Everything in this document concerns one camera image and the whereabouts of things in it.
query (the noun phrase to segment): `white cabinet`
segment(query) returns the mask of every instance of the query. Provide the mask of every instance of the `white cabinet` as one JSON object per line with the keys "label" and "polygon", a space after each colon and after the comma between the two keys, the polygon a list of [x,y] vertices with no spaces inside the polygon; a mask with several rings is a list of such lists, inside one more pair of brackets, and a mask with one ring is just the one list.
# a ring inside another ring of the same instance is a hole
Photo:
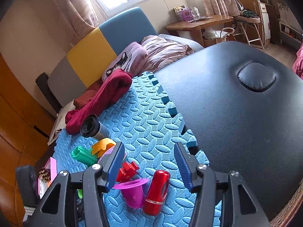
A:
{"label": "white cabinet", "polygon": [[265,3],[259,3],[260,10],[262,13],[262,23],[264,28],[264,35],[266,39],[270,39],[270,26],[269,26],[269,17],[266,10],[266,4]]}
{"label": "white cabinet", "polygon": [[263,25],[264,25],[264,33],[266,39],[270,39],[270,27],[269,27],[269,18],[267,13],[262,13],[263,17]]}

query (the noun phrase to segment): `blue headboard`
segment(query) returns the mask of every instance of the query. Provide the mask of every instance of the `blue headboard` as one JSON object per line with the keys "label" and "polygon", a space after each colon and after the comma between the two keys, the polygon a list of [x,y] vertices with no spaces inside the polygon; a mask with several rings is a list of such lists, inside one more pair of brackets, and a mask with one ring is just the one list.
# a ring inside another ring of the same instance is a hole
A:
{"label": "blue headboard", "polygon": [[140,43],[145,36],[157,35],[154,27],[139,7],[117,14],[101,24],[99,29],[117,55],[130,43]]}

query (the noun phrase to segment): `blue foam puzzle mat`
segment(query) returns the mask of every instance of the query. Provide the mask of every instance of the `blue foam puzzle mat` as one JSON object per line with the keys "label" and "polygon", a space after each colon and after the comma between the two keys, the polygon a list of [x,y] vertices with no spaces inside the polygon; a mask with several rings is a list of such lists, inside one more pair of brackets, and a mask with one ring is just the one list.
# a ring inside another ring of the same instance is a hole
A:
{"label": "blue foam puzzle mat", "polygon": [[[135,161],[140,169],[136,178],[149,178],[143,185],[145,195],[156,170],[162,169],[171,174],[168,195],[161,213],[149,216],[142,209],[129,208],[121,191],[111,189],[104,194],[104,204],[110,227],[188,226],[196,194],[191,194],[182,182],[174,157],[174,145],[182,142],[187,147],[196,146],[197,140],[191,130],[181,134],[184,120],[175,104],[169,99],[163,87],[152,73],[143,73],[133,79],[130,89],[110,108],[104,110],[99,121],[108,127],[115,142],[123,142],[128,162]],[[96,140],[84,138],[80,134],[69,135],[65,129],[59,134],[53,157],[57,160],[57,172],[66,169],[70,173],[83,171],[86,165],[74,160],[71,151],[78,145],[90,148]],[[209,164],[202,150],[196,154],[200,163]],[[221,203],[215,208],[213,226],[219,227]]]}

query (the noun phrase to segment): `pink bedding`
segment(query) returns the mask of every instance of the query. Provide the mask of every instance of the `pink bedding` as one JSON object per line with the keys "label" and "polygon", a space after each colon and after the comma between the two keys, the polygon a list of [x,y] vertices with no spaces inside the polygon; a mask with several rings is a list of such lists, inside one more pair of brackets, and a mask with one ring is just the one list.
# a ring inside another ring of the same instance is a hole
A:
{"label": "pink bedding", "polygon": [[148,58],[141,72],[156,72],[169,64],[192,54],[194,51],[186,44],[169,41],[160,36],[146,36],[141,45],[148,52]]}
{"label": "pink bedding", "polygon": [[137,76],[148,57],[148,52],[139,43],[133,42],[128,45],[121,54],[108,66],[102,75],[102,80],[105,81],[113,71],[122,69],[131,74],[131,77]]}
{"label": "pink bedding", "polygon": [[297,59],[292,66],[292,70],[297,74],[301,79],[303,79],[303,43],[300,49],[297,52]]}

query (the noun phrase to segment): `wooden floor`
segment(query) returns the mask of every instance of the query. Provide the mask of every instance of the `wooden floor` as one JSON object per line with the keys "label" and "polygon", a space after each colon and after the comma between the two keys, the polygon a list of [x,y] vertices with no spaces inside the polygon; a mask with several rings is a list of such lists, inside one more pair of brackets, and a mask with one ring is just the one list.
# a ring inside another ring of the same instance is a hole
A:
{"label": "wooden floor", "polygon": [[271,57],[274,57],[276,60],[287,66],[290,70],[292,70],[292,65],[297,59],[297,51],[283,44],[268,44],[267,49],[264,48],[263,50],[260,50]]}

